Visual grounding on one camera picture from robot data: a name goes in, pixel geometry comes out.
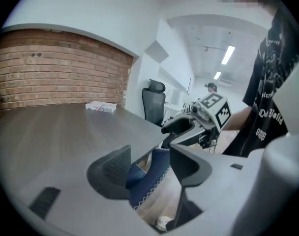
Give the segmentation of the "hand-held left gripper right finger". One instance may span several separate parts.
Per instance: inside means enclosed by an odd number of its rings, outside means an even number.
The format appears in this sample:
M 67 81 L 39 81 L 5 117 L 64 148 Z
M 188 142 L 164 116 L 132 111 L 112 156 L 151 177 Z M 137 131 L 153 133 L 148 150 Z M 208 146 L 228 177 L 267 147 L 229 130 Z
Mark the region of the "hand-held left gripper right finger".
M 172 145 L 171 166 L 182 187 L 176 221 L 270 221 L 269 150 L 244 158 Z

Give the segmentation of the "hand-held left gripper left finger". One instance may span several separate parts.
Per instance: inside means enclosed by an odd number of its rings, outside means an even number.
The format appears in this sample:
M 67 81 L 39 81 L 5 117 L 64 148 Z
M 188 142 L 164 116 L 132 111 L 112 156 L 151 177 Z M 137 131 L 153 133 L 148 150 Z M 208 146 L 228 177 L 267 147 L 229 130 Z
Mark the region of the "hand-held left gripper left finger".
M 126 175 L 153 145 L 30 146 L 10 151 L 5 188 L 41 232 L 150 232 L 129 203 Z

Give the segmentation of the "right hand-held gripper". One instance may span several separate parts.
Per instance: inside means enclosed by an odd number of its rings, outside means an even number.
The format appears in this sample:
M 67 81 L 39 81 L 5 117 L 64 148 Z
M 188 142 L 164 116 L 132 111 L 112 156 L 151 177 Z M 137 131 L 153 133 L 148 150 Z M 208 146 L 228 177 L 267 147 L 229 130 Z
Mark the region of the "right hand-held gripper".
M 192 105 L 190 114 L 177 115 L 164 123 L 161 133 L 170 134 L 161 148 L 168 149 L 170 145 L 190 146 L 196 143 L 202 148 L 216 146 L 223 127 L 232 116 L 227 98 L 216 92 L 197 100 Z M 196 120 L 202 128 L 192 129 Z

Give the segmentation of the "blue upholstered chair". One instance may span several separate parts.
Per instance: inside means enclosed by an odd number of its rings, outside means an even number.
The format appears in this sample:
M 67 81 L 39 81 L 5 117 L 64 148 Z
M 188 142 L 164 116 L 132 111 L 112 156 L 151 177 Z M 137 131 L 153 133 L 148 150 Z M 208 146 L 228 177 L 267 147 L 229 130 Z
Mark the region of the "blue upholstered chair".
M 129 203 L 136 210 L 156 189 L 170 169 L 170 151 L 156 148 L 151 152 L 151 164 L 144 171 L 132 164 L 127 174 L 125 188 L 129 191 Z

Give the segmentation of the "person's right forearm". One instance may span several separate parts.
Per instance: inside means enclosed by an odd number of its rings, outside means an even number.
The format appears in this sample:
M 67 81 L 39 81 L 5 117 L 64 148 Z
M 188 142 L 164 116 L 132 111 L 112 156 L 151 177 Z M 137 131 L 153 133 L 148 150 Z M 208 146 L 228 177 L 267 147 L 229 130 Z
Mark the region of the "person's right forearm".
M 242 111 L 232 114 L 230 120 L 223 127 L 224 131 L 236 131 L 240 130 L 245 124 L 252 107 L 248 106 L 244 108 Z

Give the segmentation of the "white desk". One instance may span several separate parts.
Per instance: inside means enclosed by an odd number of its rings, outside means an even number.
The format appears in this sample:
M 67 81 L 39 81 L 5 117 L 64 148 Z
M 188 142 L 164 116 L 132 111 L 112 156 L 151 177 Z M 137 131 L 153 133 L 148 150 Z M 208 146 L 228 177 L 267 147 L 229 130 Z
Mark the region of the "white desk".
M 174 117 L 175 115 L 184 112 L 187 109 L 187 104 L 182 104 L 181 106 L 170 104 L 165 102 L 164 104 L 164 118 L 169 119 L 170 117 Z

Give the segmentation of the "black mesh headrest office chair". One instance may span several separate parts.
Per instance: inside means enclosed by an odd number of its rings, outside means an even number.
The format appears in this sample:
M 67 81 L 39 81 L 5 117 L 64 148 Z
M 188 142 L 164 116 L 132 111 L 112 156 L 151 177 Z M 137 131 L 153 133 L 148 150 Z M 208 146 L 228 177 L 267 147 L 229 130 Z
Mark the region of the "black mesh headrest office chair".
M 145 120 L 162 127 L 165 106 L 165 85 L 162 82 L 149 80 L 149 87 L 142 89 L 142 102 Z

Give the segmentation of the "dark wood table white legs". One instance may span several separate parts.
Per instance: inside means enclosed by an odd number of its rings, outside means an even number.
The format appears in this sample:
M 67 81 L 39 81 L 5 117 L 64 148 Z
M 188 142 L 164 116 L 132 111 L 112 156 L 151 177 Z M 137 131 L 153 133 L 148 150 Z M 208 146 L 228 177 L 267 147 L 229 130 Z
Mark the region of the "dark wood table white legs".
M 84 104 L 17 108 L 0 118 L 0 175 L 19 185 L 55 163 L 124 145 L 136 161 L 164 139 L 157 125 L 122 107 L 112 113 Z

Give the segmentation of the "person's left shoe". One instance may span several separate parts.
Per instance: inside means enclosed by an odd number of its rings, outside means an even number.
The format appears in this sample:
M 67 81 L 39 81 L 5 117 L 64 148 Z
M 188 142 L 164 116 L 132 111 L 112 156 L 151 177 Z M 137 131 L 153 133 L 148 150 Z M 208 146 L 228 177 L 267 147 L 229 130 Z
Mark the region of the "person's left shoe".
M 156 227 L 164 232 L 168 232 L 173 228 L 174 219 L 168 216 L 160 216 L 156 221 Z

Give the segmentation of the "striped cover book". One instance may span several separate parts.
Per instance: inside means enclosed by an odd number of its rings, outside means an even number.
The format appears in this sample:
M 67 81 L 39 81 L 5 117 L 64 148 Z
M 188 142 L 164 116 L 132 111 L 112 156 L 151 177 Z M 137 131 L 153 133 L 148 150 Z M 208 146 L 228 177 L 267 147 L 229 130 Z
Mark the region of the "striped cover book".
M 113 113 L 117 108 L 117 104 L 92 101 L 90 103 L 86 103 L 85 108 L 88 110 L 94 110 L 99 112 Z

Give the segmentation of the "person's black printed shirt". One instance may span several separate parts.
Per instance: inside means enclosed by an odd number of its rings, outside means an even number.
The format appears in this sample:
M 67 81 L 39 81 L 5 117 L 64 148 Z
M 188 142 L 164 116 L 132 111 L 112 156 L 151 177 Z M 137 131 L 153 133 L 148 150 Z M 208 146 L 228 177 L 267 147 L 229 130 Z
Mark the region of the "person's black printed shirt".
M 224 155 L 248 157 L 288 132 L 273 96 L 299 61 L 299 26 L 285 6 L 269 4 L 271 28 L 261 42 L 243 103 L 252 110 Z

